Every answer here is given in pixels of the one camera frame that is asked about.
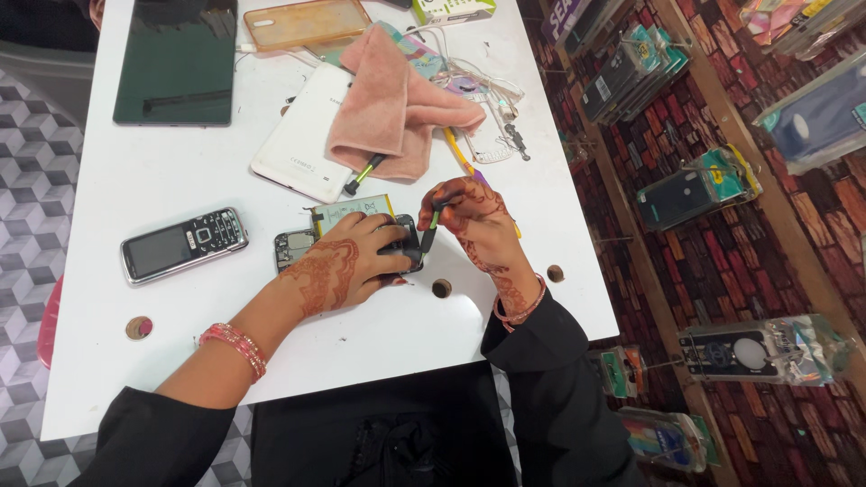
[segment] black clothing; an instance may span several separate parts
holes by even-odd
[[[96,52],[99,38],[90,0],[0,0],[0,41]]]
[[[481,353],[511,385],[523,484],[643,485],[628,432],[585,358],[583,329],[547,293],[509,334],[491,315]],[[100,425],[83,485],[194,485],[234,408],[125,388]],[[255,406],[255,487],[516,485],[487,362]]]

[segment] samsung logo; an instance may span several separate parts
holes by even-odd
[[[306,162],[304,162],[304,161],[302,161],[302,160],[300,160],[300,159],[298,159],[298,158],[293,157],[293,158],[290,158],[289,160],[291,160],[292,162],[294,162],[294,163],[297,164],[298,166],[305,167],[305,168],[307,168],[307,169],[311,169],[311,170],[313,169],[313,165],[312,165],[312,164],[307,164]]]

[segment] bracelet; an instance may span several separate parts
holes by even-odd
[[[535,300],[533,305],[529,307],[529,309],[527,309],[523,313],[520,313],[517,316],[512,316],[509,318],[507,316],[503,316],[503,315],[499,314],[499,304],[500,304],[500,301],[502,299],[500,298],[499,293],[496,293],[496,297],[493,300],[493,314],[496,315],[497,318],[502,320],[502,326],[504,326],[505,329],[508,330],[509,333],[513,332],[514,328],[509,326],[508,322],[509,321],[518,321],[518,320],[522,320],[523,318],[526,318],[527,316],[529,316],[530,313],[532,313],[538,307],[539,303],[544,298],[544,294],[547,291],[547,283],[545,282],[544,277],[542,277],[541,274],[539,274],[538,272],[535,273],[535,276],[538,277],[539,284],[541,284],[541,292],[539,293],[539,297],[538,297],[538,299]]]
[[[202,346],[207,340],[216,338],[225,341],[235,348],[243,358],[249,360],[249,364],[253,367],[253,384],[268,371],[268,365],[265,362],[265,355],[259,347],[243,334],[240,330],[232,328],[226,323],[214,323],[210,328],[204,330],[201,336],[198,337],[198,345]]]

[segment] black feature phone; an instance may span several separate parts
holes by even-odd
[[[237,211],[206,215],[128,238],[120,245],[126,279],[139,285],[228,255],[249,243]]]
[[[114,121],[227,125],[237,0],[135,0]]]
[[[396,215],[394,217],[398,225],[402,225],[409,231],[409,236],[399,242],[393,242],[387,247],[381,249],[379,255],[387,254],[403,254],[412,259],[412,262],[418,263],[411,269],[402,274],[410,274],[423,269],[424,264],[421,261],[421,245],[418,240],[418,233],[415,229],[415,220],[410,215]],[[274,253],[276,254],[276,271],[278,273],[286,270],[290,265],[295,263],[307,250],[316,243],[318,238],[315,232],[310,230],[288,231],[277,235],[274,239]]]

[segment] pink cloth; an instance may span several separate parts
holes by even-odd
[[[388,158],[371,176],[418,179],[430,166],[433,128],[472,133],[484,121],[480,105],[425,80],[378,25],[339,60],[356,76],[331,125],[327,151],[356,172],[374,153],[383,153]]]

